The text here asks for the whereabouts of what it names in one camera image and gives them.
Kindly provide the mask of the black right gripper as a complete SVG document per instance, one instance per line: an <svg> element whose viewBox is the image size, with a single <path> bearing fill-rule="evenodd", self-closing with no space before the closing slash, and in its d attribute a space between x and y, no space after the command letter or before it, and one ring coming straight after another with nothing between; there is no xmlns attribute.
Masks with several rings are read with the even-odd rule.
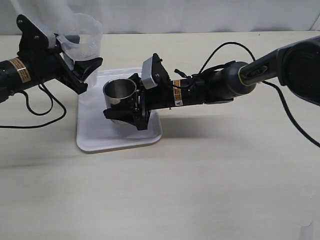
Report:
<svg viewBox="0 0 320 240"><path fill-rule="evenodd" d="M153 110L174 107L173 87L167 70L162 65L162 58L153 53L152 75L158 85L145 89L141 81L141 73L134 73L128 79L137 85L137 107L132 109L107 108L103 111L106 119L134 125L137 130L147 130L149 118Z"/></svg>

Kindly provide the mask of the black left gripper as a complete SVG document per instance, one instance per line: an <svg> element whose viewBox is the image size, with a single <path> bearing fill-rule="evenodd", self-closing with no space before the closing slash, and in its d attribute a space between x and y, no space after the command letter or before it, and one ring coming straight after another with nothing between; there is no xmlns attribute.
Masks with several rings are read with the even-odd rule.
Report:
<svg viewBox="0 0 320 240"><path fill-rule="evenodd" d="M45 25L30 19L24 14L16 18L17 27L21 31L21 39L18 45L17 58L25 64L31 80L23 83L21 90L32 88L56 79L78 95L87 91L85 80L97 70L103 63L102 57L96 57L86 61L75 61L74 71L70 70L60 53L54 49L46 49L46 33L52 33ZM64 35L65 45L78 45L79 35Z"/></svg>

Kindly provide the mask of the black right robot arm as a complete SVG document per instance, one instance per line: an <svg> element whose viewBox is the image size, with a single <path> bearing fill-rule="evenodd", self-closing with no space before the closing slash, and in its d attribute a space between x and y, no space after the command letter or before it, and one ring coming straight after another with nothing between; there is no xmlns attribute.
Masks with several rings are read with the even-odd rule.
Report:
<svg viewBox="0 0 320 240"><path fill-rule="evenodd" d="M132 87L128 94L110 103L103 114L109 120L146 130L153 110L229 103L272 78L300 99L319 105L320 38L285 45L250 63L233 60L202 67L192 75L181 72L175 81L154 53L143 62L141 73L129 77Z"/></svg>

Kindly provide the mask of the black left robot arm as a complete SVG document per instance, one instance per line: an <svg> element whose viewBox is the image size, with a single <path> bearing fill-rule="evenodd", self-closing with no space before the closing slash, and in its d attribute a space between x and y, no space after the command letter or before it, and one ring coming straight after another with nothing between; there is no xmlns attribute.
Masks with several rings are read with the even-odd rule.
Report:
<svg viewBox="0 0 320 240"><path fill-rule="evenodd" d="M102 57L75 61L69 67L58 34L24 14L16 17L21 39L17 56L0 63L0 101L41 83L58 80L80 95L87 91L86 79L103 63Z"/></svg>

